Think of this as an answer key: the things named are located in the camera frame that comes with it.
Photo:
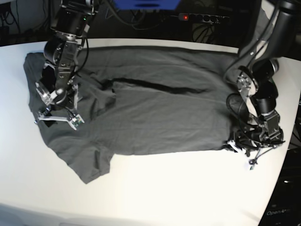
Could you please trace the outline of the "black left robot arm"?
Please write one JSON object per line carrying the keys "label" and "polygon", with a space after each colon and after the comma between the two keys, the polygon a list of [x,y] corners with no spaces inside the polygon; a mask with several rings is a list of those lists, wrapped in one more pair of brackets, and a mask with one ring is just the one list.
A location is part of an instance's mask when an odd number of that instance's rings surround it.
{"label": "black left robot arm", "polygon": [[248,154],[284,143],[276,111],[278,92],[272,77],[278,72],[278,58],[289,49],[300,21],[299,0],[278,1],[259,39],[228,67],[238,70],[238,91],[226,99],[228,110],[238,121],[238,129],[225,144],[229,149]]}

